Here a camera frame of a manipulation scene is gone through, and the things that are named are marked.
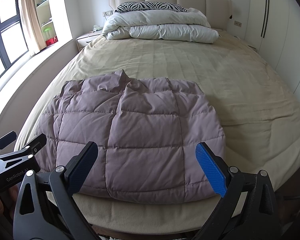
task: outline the cable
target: cable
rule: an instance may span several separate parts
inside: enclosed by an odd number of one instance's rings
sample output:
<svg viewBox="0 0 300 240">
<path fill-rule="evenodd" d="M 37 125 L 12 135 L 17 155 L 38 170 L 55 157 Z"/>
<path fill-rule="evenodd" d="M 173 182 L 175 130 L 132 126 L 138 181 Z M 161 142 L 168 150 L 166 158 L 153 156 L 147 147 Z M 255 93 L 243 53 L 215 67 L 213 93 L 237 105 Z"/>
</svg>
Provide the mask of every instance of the cable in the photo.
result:
<svg viewBox="0 0 300 240">
<path fill-rule="evenodd" d="M 102 26 L 104 26 L 104 25 L 105 25 L 105 19 L 107 20 L 107 18 L 106 18 L 106 16 L 105 16 L 105 15 L 103 15 L 103 17 L 104 17 L 104 19 L 103 19 L 103 24 L 102 24 Z"/>
<path fill-rule="evenodd" d="M 300 199 L 300 195 L 297 196 L 283 196 L 283 200 L 296 200 Z"/>
</svg>

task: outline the folded comforter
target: folded comforter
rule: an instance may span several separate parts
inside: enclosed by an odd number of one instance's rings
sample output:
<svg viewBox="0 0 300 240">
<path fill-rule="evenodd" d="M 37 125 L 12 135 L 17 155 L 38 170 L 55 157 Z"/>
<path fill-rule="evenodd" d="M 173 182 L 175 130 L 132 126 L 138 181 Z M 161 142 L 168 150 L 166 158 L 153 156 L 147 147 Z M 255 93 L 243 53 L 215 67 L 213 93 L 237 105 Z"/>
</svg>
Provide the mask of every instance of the folded comforter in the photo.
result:
<svg viewBox="0 0 300 240">
<path fill-rule="evenodd" d="M 213 43 L 219 34 L 211 29 L 200 11 L 147 10 L 114 13 L 105 23 L 102 35 L 108 40 L 127 38 L 164 39 Z"/>
<path fill-rule="evenodd" d="M 214 195 L 195 158 L 206 142 L 224 157 L 225 135 L 195 82 L 129 78 L 123 70 L 67 81 L 36 130 L 42 171 L 66 165 L 89 141 L 98 158 L 81 192 L 136 203 L 183 203 Z"/>
</svg>

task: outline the window frame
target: window frame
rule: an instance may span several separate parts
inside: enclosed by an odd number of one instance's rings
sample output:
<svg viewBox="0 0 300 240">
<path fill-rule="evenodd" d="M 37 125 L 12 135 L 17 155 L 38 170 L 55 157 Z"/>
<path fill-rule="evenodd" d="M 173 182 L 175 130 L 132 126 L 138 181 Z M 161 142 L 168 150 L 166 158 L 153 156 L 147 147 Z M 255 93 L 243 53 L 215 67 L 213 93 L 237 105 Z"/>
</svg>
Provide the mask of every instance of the window frame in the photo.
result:
<svg viewBox="0 0 300 240">
<path fill-rule="evenodd" d="M 3 64 L 4 68 L 5 68 L 5 70 L 7 70 L 8 68 L 10 68 L 15 62 L 17 62 L 23 55 L 25 55 L 29 51 L 28 45 L 26 43 L 25 35 L 24 35 L 23 29 L 22 29 L 22 23 L 21 23 L 21 18 L 20 18 L 20 10 L 19 10 L 18 0 L 16 0 L 16 11 L 17 11 L 17 15 L 11 17 L 8 20 L 5 20 L 2 23 L 0 21 L 0 58 L 1 58 L 1 61 L 2 61 L 2 64 Z M 21 31 L 22 31 L 22 36 L 23 36 L 23 39 L 24 39 L 24 41 L 26 43 L 27 51 L 25 53 L 23 53 L 22 55 L 20 55 L 13 62 L 10 62 L 8 54 L 7 54 L 7 51 L 5 49 L 5 46 L 4 46 L 4 43 L 3 43 L 3 40 L 2 40 L 1 31 L 5 30 L 5 29 L 8 29 L 8 28 L 14 26 L 13 24 L 17 24 L 17 23 L 20 23 Z"/>
</svg>

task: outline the beige bed sheet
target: beige bed sheet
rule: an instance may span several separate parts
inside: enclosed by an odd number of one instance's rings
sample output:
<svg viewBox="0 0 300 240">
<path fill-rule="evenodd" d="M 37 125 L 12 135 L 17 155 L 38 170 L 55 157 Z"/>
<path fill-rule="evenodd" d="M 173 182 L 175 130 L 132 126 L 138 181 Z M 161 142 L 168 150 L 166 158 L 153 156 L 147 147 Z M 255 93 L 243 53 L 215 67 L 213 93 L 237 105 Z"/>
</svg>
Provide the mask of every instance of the beige bed sheet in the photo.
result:
<svg viewBox="0 0 300 240">
<path fill-rule="evenodd" d="M 99 36 L 51 82 L 23 126 L 15 149 L 34 136 L 41 113 L 67 80 L 124 69 L 134 78 L 195 81 L 214 106 L 226 134 L 226 163 L 243 172 L 268 171 L 274 189 L 300 166 L 300 103 L 275 71 L 225 31 L 214 44 Z M 88 222 L 116 231 L 168 234 L 200 228 L 219 197 L 172 205 L 74 196 Z M 235 214 L 240 212 L 243 199 Z"/>
</svg>

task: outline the human hand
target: human hand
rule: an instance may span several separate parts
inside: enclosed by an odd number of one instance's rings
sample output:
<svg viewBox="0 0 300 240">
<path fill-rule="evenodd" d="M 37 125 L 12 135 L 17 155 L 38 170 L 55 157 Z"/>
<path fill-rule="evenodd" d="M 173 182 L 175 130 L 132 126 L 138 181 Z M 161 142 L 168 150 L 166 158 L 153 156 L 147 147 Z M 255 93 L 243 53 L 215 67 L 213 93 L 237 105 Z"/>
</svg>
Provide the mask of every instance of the human hand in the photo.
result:
<svg viewBox="0 0 300 240">
<path fill-rule="evenodd" d="M 14 185 L 11 188 L 9 188 L 8 191 L 9 191 L 12 201 L 14 202 L 13 206 L 10 209 L 10 217 L 13 219 L 14 209 L 16 207 L 16 202 L 17 202 L 17 198 L 18 198 L 18 186 Z M 0 200 L 0 215 L 2 215 L 2 214 L 3 214 L 3 204 Z"/>
</svg>

